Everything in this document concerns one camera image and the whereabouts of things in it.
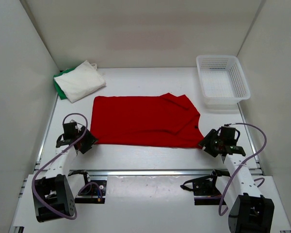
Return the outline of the green polo shirt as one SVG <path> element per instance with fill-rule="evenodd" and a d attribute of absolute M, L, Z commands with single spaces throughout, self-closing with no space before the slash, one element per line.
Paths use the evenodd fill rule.
<path fill-rule="evenodd" d="M 62 76 L 62 75 L 64 75 L 64 74 L 67 74 L 67 73 L 73 71 L 74 69 L 75 69 L 75 68 L 70 68 L 70 69 L 62 70 L 59 74 L 56 74 L 56 75 L 53 76 L 53 84 L 54 84 L 54 87 L 55 87 L 55 89 L 56 89 L 56 91 L 57 91 L 57 94 L 58 94 L 58 96 L 59 96 L 59 98 L 60 98 L 61 100 L 65 100 L 65 99 L 67 99 L 67 97 L 66 97 L 65 93 L 63 92 L 63 90 L 62 90 L 62 89 L 59 87 L 59 85 L 56 83 L 55 78 L 56 78 L 56 77 L 59 77 L 59 76 Z"/>

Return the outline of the red t shirt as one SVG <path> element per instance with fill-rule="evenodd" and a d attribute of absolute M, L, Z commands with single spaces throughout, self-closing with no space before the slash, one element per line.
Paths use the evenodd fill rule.
<path fill-rule="evenodd" d="M 90 132 L 99 144 L 197 148 L 200 113 L 186 95 L 95 97 Z"/>

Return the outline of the white t shirt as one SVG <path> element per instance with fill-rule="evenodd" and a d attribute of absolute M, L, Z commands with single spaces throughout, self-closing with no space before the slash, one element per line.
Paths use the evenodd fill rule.
<path fill-rule="evenodd" d="M 87 60 L 74 70 L 54 78 L 71 103 L 75 103 L 98 89 L 106 86 L 106 81 L 97 71 L 97 65 Z"/>

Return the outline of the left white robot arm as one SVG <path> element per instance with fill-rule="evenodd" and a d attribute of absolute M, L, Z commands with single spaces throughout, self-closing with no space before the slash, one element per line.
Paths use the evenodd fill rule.
<path fill-rule="evenodd" d="M 97 189 L 98 200 L 102 192 L 90 180 L 85 170 L 71 171 L 70 166 L 78 154 L 85 154 L 97 139 L 85 126 L 75 121 L 63 124 L 63 134 L 56 140 L 56 160 L 50 162 L 32 180 L 32 194 L 38 222 L 77 217 L 75 199 Z"/>

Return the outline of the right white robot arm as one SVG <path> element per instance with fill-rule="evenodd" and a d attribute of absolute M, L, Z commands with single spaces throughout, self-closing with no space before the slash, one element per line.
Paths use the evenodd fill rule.
<path fill-rule="evenodd" d="M 193 192 L 195 205 L 218 204 L 218 214 L 228 214 L 231 233 L 269 233 L 275 205 L 256 184 L 265 179 L 252 177 L 247 163 L 255 155 L 246 156 L 237 145 L 240 135 L 234 123 L 210 130 L 198 145 L 212 157 L 221 156 L 225 170 L 214 169 L 210 175 L 185 181 L 180 187 Z"/>

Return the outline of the white plastic basket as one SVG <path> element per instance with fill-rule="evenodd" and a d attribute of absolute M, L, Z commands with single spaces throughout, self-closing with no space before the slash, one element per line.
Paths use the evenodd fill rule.
<path fill-rule="evenodd" d="M 251 97 L 245 74 L 236 56 L 199 55 L 196 57 L 196 67 L 206 106 L 230 107 Z"/>

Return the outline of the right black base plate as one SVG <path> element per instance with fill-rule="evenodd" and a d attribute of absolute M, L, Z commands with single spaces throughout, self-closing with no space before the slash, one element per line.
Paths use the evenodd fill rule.
<path fill-rule="evenodd" d="M 221 192 L 215 187 L 210 175 L 194 179 L 193 193 L 195 206 L 219 205 Z"/>

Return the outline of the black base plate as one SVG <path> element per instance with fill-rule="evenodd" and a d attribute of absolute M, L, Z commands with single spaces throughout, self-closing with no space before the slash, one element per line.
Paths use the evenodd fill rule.
<path fill-rule="evenodd" d="M 219 205 L 221 192 L 215 187 L 210 175 L 194 179 L 193 193 L 195 206 Z"/>
<path fill-rule="evenodd" d="M 75 203 L 104 204 L 107 191 L 107 179 L 98 178 L 97 180 L 90 180 L 89 183 L 76 196 Z"/>

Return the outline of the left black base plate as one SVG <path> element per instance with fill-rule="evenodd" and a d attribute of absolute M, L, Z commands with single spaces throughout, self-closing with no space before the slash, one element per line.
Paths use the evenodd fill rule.
<path fill-rule="evenodd" d="M 104 204 L 107 191 L 107 179 L 98 178 L 97 180 L 90 180 L 89 183 L 76 196 L 75 203 Z"/>

